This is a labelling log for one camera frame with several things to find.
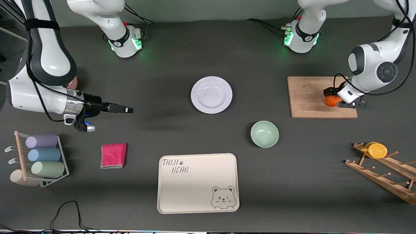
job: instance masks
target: bear cartoon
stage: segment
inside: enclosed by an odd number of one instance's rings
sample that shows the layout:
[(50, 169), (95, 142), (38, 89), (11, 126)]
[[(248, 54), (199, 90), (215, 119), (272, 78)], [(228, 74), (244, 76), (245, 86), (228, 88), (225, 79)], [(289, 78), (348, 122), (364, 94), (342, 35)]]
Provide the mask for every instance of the bear cartoon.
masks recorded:
[(234, 208), (237, 204), (237, 200), (234, 197), (234, 187), (228, 186), (226, 189), (219, 189), (218, 187), (212, 188), (212, 200), (211, 205), (214, 209), (228, 209), (229, 207)]

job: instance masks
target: gray wall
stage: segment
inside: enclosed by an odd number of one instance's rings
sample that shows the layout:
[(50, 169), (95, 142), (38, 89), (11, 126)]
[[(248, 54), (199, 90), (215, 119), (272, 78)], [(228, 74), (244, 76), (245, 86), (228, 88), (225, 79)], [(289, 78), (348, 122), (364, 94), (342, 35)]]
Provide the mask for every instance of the gray wall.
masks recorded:
[[(198, 20), (277, 19), (291, 17), (299, 7), (296, 0), (126, 0), (139, 15), (155, 22), (188, 22)], [(92, 26), (93, 22), (73, 13), (65, 0), (52, 0), (60, 26)], [(326, 8), (328, 18), (386, 16), (390, 12), (372, 0), (351, 0)], [(139, 23), (127, 11), (119, 13), (128, 23)]]

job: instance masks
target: blue cup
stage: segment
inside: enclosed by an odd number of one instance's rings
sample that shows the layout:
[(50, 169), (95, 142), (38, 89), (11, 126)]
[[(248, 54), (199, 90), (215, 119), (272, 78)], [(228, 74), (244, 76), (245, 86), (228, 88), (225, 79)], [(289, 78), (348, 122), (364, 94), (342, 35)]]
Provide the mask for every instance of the blue cup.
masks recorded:
[(32, 162), (39, 161), (59, 161), (61, 151), (58, 148), (39, 148), (32, 149), (27, 154), (27, 158)]

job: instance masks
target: wooden cutting board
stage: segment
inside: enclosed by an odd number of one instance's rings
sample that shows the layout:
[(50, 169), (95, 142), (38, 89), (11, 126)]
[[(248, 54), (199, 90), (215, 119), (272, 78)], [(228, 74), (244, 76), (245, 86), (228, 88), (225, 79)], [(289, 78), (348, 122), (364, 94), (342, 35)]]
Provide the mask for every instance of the wooden cutting board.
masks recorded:
[[(291, 76), (287, 78), (292, 118), (357, 118), (357, 110), (329, 107), (325, 104), (324, 89), (333, 85), (334, 77)], [(344, 80), (338, 78), (339, 86)]]

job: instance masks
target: green cup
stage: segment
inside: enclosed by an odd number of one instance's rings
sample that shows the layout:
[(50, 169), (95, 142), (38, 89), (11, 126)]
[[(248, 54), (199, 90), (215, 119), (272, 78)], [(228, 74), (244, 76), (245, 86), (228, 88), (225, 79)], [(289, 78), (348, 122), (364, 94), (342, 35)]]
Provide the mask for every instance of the green cup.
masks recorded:
[(32, 165), (32, 173), (38, 176), (56, 179), (64, 173), (65, 166), (62, 162), (35, 162)]

